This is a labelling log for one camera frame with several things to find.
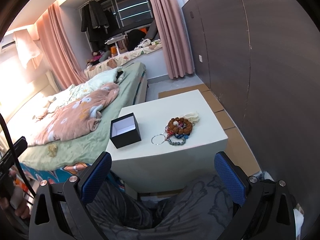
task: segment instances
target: pink curtain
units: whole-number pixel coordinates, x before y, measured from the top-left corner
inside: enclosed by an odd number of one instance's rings
[[[72,51],[56,2],[42,14],[36,26],[44,53],[62,88],[86,82],[88,79]]]
[[[177,0],[150,0],[163,44],[169,77],[192,74],[192,59]]]

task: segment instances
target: towel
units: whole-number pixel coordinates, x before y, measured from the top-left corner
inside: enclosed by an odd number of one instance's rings
[[[28,66],[38,68],[43,53],[32,40],[27,29],[13,33],[13,39],[16,42],[18,57],[22,66],[26,69]]]

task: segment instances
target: white nightstand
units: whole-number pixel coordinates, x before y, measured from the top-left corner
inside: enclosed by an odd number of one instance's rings
[[[213,171],[214,155],[226,148],[228,137],[199,90],[125,107],[119,116],[132,112],[142,141],[119,149],[109,141],[106,151],[112,156],[111,170],[139,193],[183,188]],[[171,118],[191,112],[198,112],[200,120],[185,145],[151,143]]]

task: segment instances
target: coat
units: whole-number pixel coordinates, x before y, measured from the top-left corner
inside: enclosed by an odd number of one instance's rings
[[[91,42],[93,51],[104,48],[104,42],[108,38],[104,30],[104,27],[93,28],[89,5],[85,5],[82,8],[82,22],[81,22],[81,31],[89,33],[89,41]]]
[[[109,27],[109,22],[106,17],[106,14],[104,13],[102,6],[97,1],[93,0],[89,2],[89,5],[92,9],[93,16],[95,17],[97,21],[97,26],[105,26],[106,28]]]

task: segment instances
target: pink blanket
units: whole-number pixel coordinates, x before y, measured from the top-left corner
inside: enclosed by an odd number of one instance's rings
[[[84,98],[48,114],[34,124],[32,134],[27,138],[28,144],[68,141],[95,131],[101,118],[100,111],[113,102],[118,93],[119,86],[108,83]]]

